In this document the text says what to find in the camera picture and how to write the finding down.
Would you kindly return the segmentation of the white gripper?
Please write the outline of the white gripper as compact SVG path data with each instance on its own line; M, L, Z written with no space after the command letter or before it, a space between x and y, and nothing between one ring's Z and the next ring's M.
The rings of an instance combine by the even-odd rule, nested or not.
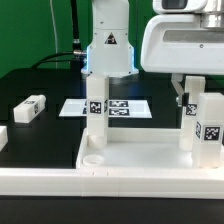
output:
M145 28L141 66L147 72L173 73L177 104L186 106L182 74L224 75L224 30L201 28L199 15L155 16Z

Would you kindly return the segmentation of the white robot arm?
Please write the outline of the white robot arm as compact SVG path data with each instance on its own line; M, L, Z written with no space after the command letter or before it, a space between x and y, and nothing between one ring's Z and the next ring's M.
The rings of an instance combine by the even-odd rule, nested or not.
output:
M224 75L224 0L152 0L157 13L146 25L140 64L170 73L179 95L184 74ZM92 0L93 39L86 75L136 74L128 41L128 0Z

